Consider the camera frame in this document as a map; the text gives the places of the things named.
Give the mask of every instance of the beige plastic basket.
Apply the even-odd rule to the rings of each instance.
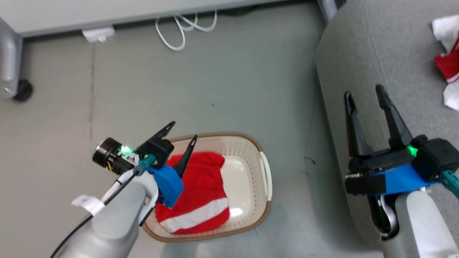
[[[186,242],[231,236],[258,227],[271,208],[272,182],[266,156],[260,144],[242,133],[213,133],[198,135],[194,152],[213,151],[225,158],[221,169],[224,189],[229,201],[229,220],[219,228],[200,234],[174,235],[167,232],[152,212],[144,230],[162,242]],[[182,154],[193,136],[171,140],[175,150],[171,156]]]

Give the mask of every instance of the red and white cloth on sofa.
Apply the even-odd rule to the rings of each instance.
[[[459,111],[459,15],[435,19],[432,30],[447,51],[435,57],[435,64],[448,83],[443,92],[443,103]]]
[[[173,167],[181,156],[173,156],[168,165]],[[221,175],[224,162],[225,158],[217,153],[193,153],[182,178],[183,192],[175,206],[156,206],[159,224],[174,234],[201,233],[224,224],[230,217]]]

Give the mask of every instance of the white basket handle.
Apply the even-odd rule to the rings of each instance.
[[[264,182],[264,193],[268,197],[268,201],[271,201],[271,197],[273,196],[273,182],[271,178],[271,169],[269,168],[268,159],[263,151],[260,151],[260,164],[261,170],[263,174],[263,182]]]

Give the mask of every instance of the gray fabric upholstery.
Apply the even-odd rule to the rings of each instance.
[[[388,148],[389,131],[375,86],[382,84],[412,135],[448,139],[459,148],[459,112],[443,105],[445,79],[433,58],[444,52],[435,41],[434,18],[459,13],[457,0],[350,0],[332,19],[317,47],[316,64],[341,174],[348,173],[343,95],[350,90],[367,141]],[[459,244],[459,204],[441,185],[432,198]],[[366,199],[348,196],[354,223],[373,247]]]

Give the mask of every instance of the white cable tag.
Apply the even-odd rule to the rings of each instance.
[[[78,196],[75,200],[73,200],[72,205],[83,207],[93,216],[95,216],[99,211],[101,211],[105,207],[105,204],[96,197],[87,196],[84,194]]]

